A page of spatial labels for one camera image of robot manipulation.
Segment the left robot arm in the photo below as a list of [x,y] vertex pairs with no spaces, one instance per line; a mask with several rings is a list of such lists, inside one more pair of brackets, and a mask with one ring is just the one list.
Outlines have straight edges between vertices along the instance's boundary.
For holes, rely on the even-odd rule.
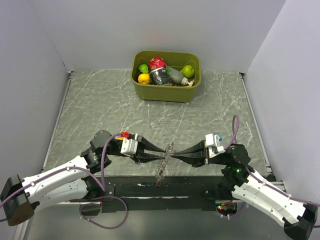
[[0,208],[9,226],[19,225],[35,212],[70,200],[95,200],[107,190],[104,169],[111,164],[109,155],[128,157],[135,163],[162,160],[164,152],[137,133],[111,134],[98,131],[90,146],[80,155],[51,170],[21,178],[7,179],[0,194]]

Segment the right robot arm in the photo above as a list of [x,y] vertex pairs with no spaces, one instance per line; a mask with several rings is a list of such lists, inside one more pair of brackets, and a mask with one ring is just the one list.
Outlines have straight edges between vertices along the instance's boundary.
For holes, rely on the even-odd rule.
[[208,192],[219,200],[235,198],[258,209],[283,227],[292,240],[309,239],[316,226],[318,207],[314,203],[295,200],[271,184],[249,165],[245,146],[231,144],[223,147],[208,146],[205,140],[172,154],[195,168],[204,165],[224,165],[222,180]]

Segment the yellow lemon in bin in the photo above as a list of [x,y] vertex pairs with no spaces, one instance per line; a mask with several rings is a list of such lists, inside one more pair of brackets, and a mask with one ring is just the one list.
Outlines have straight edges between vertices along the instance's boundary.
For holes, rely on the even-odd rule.
[[148,73],[141,73],[138,76],[137,81],[141,85],[150,85],[152,83],[151,77]]

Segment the black can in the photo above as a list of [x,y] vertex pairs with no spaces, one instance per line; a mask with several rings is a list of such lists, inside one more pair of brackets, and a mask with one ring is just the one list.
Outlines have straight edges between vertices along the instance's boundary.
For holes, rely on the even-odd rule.
[[172,86],[172,81],[168,76],[167,70],[163,67],[152,70],[149,75],[153,85]]

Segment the grey pump bottle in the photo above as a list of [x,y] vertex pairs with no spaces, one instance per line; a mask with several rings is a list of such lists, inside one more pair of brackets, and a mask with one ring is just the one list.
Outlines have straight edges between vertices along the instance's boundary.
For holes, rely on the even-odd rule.
[[166,67],[166,72],[167,72],[169,78],[176,85],[192,87],[195,83],[194,79],[192,79],[192,80],[188,79],[187,77],[185,77],[183,75],[183,73],[181,73],[180,71],[178,71],[175,68],[172,68],[170,66]]

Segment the green pepper toy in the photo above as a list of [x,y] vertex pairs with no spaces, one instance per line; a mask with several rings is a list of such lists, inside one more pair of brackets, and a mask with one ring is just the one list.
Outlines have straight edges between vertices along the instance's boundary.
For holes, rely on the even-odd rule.
[[147,64],[141,64],[138,67],[138,73],[139,74],[149,74],[150,70],[149,70],[149,66]]

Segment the red dragon fruit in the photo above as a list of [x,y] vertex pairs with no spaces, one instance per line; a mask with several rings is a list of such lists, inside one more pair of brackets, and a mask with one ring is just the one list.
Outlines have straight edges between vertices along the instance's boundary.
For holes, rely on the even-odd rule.
[[164,61],[163,58],[161,57],[153,57],[149,62],[148,62],[148,67],[150,71],[153,71],[155,69],[159,68],[167,68],[167,64]]

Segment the olive green plastic bin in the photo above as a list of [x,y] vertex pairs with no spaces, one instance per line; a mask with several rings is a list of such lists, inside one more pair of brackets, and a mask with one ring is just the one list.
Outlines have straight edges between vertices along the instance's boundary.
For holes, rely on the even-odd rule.
[[[191,65],[195,71],[194,85],[186,87],[138,83],[138,67],[142,64],[148,64],[153,57],[163,58],[168,66],[177,70],[181,70],[186,65]],[[131,81],[136,95],[141,100],[188,103],[194,98],[198,87],[201,85],[201,62],[200,59],[192,53],[143,50],[138,52],[134,57],[131,68]]]

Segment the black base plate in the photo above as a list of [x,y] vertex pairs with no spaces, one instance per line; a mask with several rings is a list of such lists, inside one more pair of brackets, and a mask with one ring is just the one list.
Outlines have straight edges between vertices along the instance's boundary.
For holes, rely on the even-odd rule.
[[123,204],[112,197],[125,201],[130,211],[192,210],[222,211],[233,215],[239,210],[239,201],[231,193],[218,192],[221,176],[167,176],[156,183],[153,176],[107,176],[106,191],[87,178],[88,193],[78,199],[84,203],[102,197],[102,213],[123,210]]

